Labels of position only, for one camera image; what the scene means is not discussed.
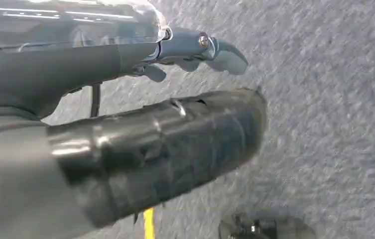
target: yellow road marking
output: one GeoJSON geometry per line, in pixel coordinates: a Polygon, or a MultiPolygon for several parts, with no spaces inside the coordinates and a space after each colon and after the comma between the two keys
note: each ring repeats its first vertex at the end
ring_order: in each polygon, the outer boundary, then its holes
{"type": "Polygon", "coordinates": [[[153,208],[143,212],[143,221],[145,227],[145,239],[155,239],[155,231],[153,228],[153,208]]]}

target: lever pivot bolt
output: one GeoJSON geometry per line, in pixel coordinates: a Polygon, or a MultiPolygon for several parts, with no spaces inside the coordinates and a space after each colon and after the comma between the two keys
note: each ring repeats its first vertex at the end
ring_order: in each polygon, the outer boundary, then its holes
{"type": "Polygon", "coordinates": [[[209,37],[204,32],[199,34],[199,45],[202,46],[202,47],[208,47],[209,46],[209,37]]]}

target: metal bolt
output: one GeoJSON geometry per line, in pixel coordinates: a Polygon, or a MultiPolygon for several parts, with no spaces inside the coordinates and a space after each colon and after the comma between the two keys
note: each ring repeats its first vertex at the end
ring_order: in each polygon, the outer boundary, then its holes
{"type": "Polygon", "coordinates": [[[201,33],[199,35],[199,45],[202,46],[202,47],[208,47],[209,37],[206,33],[201,33]]]}

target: cable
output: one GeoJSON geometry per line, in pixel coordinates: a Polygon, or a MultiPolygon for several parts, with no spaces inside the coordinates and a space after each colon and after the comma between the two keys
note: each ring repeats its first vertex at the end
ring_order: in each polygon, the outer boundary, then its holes
{"type": "Polygon", "coordinates": [[[92,85],[92,104],[90,117],[97,117],[101,106],[101,83],[92,85]]]}

